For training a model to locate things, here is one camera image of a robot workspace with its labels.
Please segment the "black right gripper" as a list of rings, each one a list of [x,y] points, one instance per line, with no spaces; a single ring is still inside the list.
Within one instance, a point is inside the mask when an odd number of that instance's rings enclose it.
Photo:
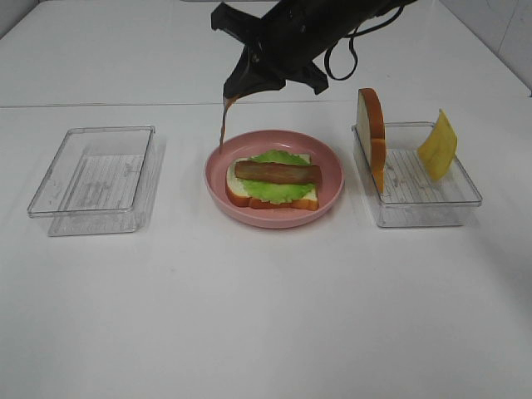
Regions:
[[[211,13],[211,28],[228,33],[244,49],[223,87],[224,106],[287,81],[315,94],[328,88],[327,75],[313,60],[366,20],[409,5],[409,1],[280,1],[262,17],[222,2]]]

